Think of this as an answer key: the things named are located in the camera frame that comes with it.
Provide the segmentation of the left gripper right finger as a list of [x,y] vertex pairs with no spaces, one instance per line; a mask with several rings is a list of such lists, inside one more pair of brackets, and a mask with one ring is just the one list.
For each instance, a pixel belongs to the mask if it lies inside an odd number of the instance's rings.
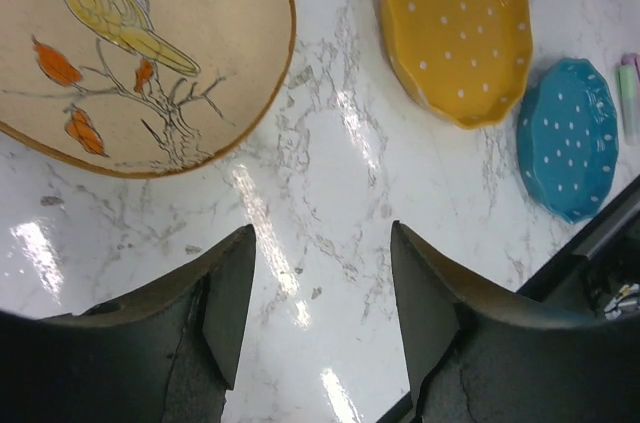
[[407,225],[391,262],[418,422],[635,422],[639,318],[597,319],[513,293]]

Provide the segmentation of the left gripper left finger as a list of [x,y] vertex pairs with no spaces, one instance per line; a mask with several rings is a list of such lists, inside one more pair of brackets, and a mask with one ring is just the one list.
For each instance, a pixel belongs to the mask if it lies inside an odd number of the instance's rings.
[[5,422],[217,422],[234,388],[256,234],[79,315],[1,315]]

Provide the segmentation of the blue polka dot plate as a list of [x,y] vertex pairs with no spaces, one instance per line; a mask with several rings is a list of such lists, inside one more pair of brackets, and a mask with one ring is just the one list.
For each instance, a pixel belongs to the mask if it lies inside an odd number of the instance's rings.
[[597,215],[612,187],[619,144],[609,86],[589,60],[561,59],[525,92],[516,142],[534,201],[572,224]]

